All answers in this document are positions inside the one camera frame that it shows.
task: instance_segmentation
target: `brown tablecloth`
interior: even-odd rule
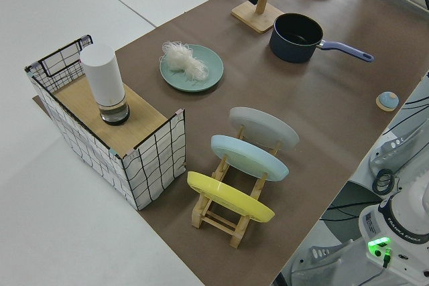
[[[375,56],[366,63],[316,50],[303,64],[273,55],[271,30],[260,35],[231,15],[244,1],[210,0],[117,51],[124,83],[167,117],[186,109],[188,170],[215,170],[210,138],[235,135],[228,120],[234,106],[272,114],[300,136],[296,148],[278,154],[289,176],[267,182],[260,197],[274,218],[251,222],[238,250],[208,224],[191,227],[198,195],[186,174],[140,212],[206,285],[269,285],[394,116],[375,98],[390,90],[403,103],[429,68],[428,16],[402,0],[268,0],[315,19],[325,40]],[[225,67],[221,81],[204,92],[172,88],[159,70],[166,41],[214,50]],[[226,182],[245,191],[254,183],[234,169]]]

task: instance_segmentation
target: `wooden block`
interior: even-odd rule
[[[269,3],[265,6],[263,13],[256,13],[255,11],[256,6],[246,1],[234,8],[231,14],[258,33],[265,33],[273,27],[275,19],[283,14],[283,11],[280,11]]]
[[[129,105],[129,118],[118,126],[106,124],[93,98],[85,75],[62,87],[54,96],[78,117],[101,141],[124,157],[151,135],[167,118],[124,85]]]

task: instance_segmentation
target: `green plate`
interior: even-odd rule
[[[161,75],[168,84],[185,92],[200,92],[215,85],[222,77],[223,63],[221,58],[211,49],[200,45],[188,45],[192,56],[205,63],[208,68],[208,78],[204,81],[189,80],[182,70],[172,71],[168,68],[165,55],[161,58]]]

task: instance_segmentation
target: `black saucepan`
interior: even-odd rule
[[[274,22],[269,46],[273,53],[292,63],[308,61],[316,48],[340,50],[366,62],[374,61],[374,56],[343,43],[326,42],[322,28],[313,19],[299,13],[285,13]]]

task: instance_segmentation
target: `wire mesh basket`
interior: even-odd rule
[[[67,144],[136,209],[141,210],[186,171],[185,112],[180,109],[124,156],[109,147],[55,95],[84,75],[80,51],[89,35],[27,66],[25,71]]]

